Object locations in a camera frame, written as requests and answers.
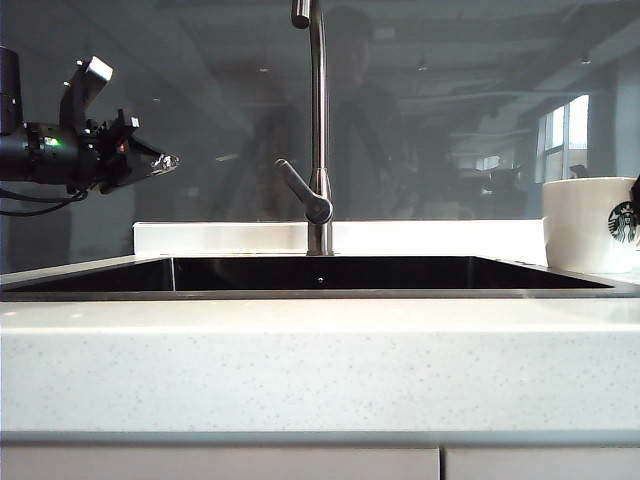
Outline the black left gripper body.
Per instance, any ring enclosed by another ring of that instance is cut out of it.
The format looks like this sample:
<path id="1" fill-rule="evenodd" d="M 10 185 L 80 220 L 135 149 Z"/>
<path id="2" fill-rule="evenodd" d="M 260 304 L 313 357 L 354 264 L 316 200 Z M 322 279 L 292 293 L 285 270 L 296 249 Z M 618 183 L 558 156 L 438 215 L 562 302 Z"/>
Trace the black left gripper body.
<path id="1" fill-rule="evenodd" d="M 129 140 L 140 126 L 137 117 L 119 109 L 114 120 L 99 124 L 87 119 L 84 111 L 69 113 L 78 134 L 78 163 L 68 182 L 68 193 L 98 187 L 102 194 L 151 176 L 134 176 L 129 167 Z"/>

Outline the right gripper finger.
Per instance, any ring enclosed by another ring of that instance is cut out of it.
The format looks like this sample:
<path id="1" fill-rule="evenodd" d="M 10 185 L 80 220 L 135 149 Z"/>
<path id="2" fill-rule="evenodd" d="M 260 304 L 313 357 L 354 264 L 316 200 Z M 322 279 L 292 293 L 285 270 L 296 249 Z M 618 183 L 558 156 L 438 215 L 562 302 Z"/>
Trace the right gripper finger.
<path id="1" fill-rule="evenodd" d="M 640 176 L 634 181 L 631 189 L 631 204 L 633 209 L 634 221 L 636 226 L 636 240 L 639 240 L 640 229 Z"/>

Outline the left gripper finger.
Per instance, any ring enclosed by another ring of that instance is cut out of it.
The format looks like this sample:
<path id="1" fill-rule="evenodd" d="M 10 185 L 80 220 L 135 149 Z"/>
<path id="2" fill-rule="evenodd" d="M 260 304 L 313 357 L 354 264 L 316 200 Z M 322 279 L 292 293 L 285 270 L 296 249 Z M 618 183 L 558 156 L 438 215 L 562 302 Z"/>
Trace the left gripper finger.
<path id="1" fill-rule="evenodd" d="M 129 140 L 129 167 L 134 176 L 163 175 L 180 165 L 177 155 L 158 151 L 137 139 Z"/>

